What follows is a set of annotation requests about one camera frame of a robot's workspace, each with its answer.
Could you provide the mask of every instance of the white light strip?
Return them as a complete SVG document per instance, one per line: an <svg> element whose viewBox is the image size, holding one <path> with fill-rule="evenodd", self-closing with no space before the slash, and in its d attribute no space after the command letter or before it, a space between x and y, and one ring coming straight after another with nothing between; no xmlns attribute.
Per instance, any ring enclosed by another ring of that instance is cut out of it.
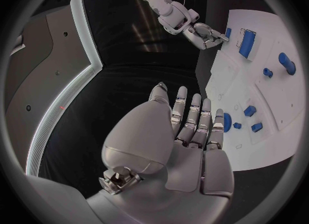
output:
<svg viewBox="0 0 309 224"><path fill-rule="evenodd" d="M71 11L82 46L91 62L94 73L97 74L102 70L103 64L88 25L83 0L71 0Z"/></svg>
<svg viewBox="0 0 309 224"><path fill-rule="evenodd" d="M37 127L37 130L33 136L33 139L31 141L31 144L30 144L30 149L28 151L28 156L27 156L27 162L26 162L26 175L29 175L29 170L30 170L30 166L31 166L31 160L32 160L32 157L33 157L33 148L34 146L37 146L36 144L36 140L37 140L37 137L38 137L38 134L41 132L41 129L42 127L45 125L46 123L46 120L48 118L48 116L53 112L54 108L56 107L56 105L59 105L59 100L61 99L61 97L67 92L67 90L70 90L70 87L77 81L79 80L80 78L82 78L85 74L87 74L87 72L89 70L93 70L92 69L92 66L89 65L87 68L85 68L81 73L79 73L62 91L61 93L57 96L57 98L53 101L53 103L49 106L49 108L47 109L46 113L44 114L43 118L41 119L38 127ZM83 84L83 86L81 86L79 88L78 91L75 92L74 96L66 103L68 106L69 104L73 101L73 99L77 96L77 94L83 89L83 87L85 85L87 85L87 83L95 76L95 74L93 74L92 77L90 77L85 84ZM57 124L57 122L55 124L52 124L52 129L50 130L50 133L53 131L53 128L55 127L55 125ZM41 151L41 155L40 157L42 157L43 155L43 151L44 151L44 148L42 148L42 151Z"/></svg>

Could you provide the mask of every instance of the black background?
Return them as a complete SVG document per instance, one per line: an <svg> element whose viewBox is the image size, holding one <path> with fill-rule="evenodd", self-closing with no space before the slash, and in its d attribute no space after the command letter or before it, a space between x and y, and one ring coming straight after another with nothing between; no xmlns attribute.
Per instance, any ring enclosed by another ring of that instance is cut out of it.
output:
<svg viewBox="0 0 309 224"><path fill-rule="evenodd" d="M14 3L18 0L1 0L2 1L2 19L5 18L7 13L14 9ZM291 0L298 12L304 17L305 21L309 21L308 17L308 0ZM309 205L309 192L308 192L308 175L304 178L301 186L296 194L292 197L291 201L286 205L283 211L271 223L303 223L308 222L306 206ZM7 184L5 177L0 178L0 213L2 219L15 222L34 221L31 214L24 208L18 198L14 195L12 189Z"/></svg>

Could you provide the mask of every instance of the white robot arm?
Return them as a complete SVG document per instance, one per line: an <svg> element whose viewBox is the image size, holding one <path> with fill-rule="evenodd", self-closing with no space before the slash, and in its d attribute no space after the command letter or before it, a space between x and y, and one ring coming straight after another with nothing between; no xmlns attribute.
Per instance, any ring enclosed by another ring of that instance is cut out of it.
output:
<svg viewBox="0 0 309 224"><path fill-rule="evenodd" d="M192 25L199 19L199 14L193 9L187 10L181 3L172 0L144 0L152 10L159 15L159 23L164 29L177 35L183 35L199 49L207 49L229 39L203 23Z"/></svg>

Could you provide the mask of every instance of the blue object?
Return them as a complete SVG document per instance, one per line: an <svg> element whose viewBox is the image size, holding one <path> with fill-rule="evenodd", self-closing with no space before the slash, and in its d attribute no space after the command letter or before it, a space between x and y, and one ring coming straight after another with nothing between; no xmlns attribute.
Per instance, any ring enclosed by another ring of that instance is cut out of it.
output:
<svg viewBox="0 0 309 224"><path fill-rule="evenodd" d="M244 111L246 117L251 117L256 112L256 108L254 106L248 106Z"/></svg>
<svg viewBox="0 0 309 224"><path fill-rule="evenodd" d="M242 46L239 49L239 53L243 55L245 58L248 58L249 53L251 52L254 39L255 39L255 33L246 30L244 38L243 38Z"/></svg>
<svg viewBox="0 0 309 224"><path fill-rule="evenodd" d="M232 118L228 113L224 113L224 132L228 132L232 126Z"/></svg>
<svg viewBox="0 0 309 224"><path fill-rule="evenodd" d="M239 124L239 123L235 123L235 124L233 124L233 126L234 126L235 129L241 129L242 128L242 125Z"/></svg>
<svg viewBox="0 0 309 224"><path fill-rule="evenodd" d="M253 132L258 132L259 130L261 130L263 127L262 123L257 123L255 125L251 126L251 129Z"/></svg>
<svg viewBox="0 0 309 224"><path fill-rule="evenodd" d="M264 74L265 76L268 76L269 78L272 77L272 71L270 71L268 68L264 68L263 74Z"/></svg>
<svg viewBox="0 0 309 224"><path fill-rule="evenodd" d="M226 37L230 38L231 31L232 31L232 29L228 27L227 32L226 32Z"/></svg>
<svg viewBox="0 0 309 224"><path fill-rule="evenodd" d="M279 54L279 62L286 68L290 75L294 75L296 71L295 64L288 58L285 53Z"/></svg>

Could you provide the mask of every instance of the robotic hand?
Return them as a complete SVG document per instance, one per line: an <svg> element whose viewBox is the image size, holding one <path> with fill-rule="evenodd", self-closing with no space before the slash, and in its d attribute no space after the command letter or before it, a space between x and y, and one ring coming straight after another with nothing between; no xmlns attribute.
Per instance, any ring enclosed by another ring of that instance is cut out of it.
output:
<svg viewBox="0 0 309 224"><path fill-rule="evenodd" d="M216 46L229 39L220 32L203 23L192 26L191 23L199 19L199 14L193 9L187 10L181 3L172 0L144 0L147 1L152 10L159 15L159 23L164 29L177 35L184 36L199 49Z"/></svg>
<svg viewBox="0 0 309 224"><path fill-rule="evenodd" d="M167 87L160 82L152 89L148 102L134 108L113 128L102 150L103 162L109 169L99 180L106 191L117 194L140 182L139 174L157 173L167 165L175 145L181 146L184 153L190 153L187 149L198 149L201 152L197 154L202 156L210 129L211 102L205 99L201 107L201 96L195 94L179 132L186 97L187 88L182 86L171 109ZM223 132L223 110L218 109L207 149L222 148ZM198 177L198 166L194 168Z"/></svg>

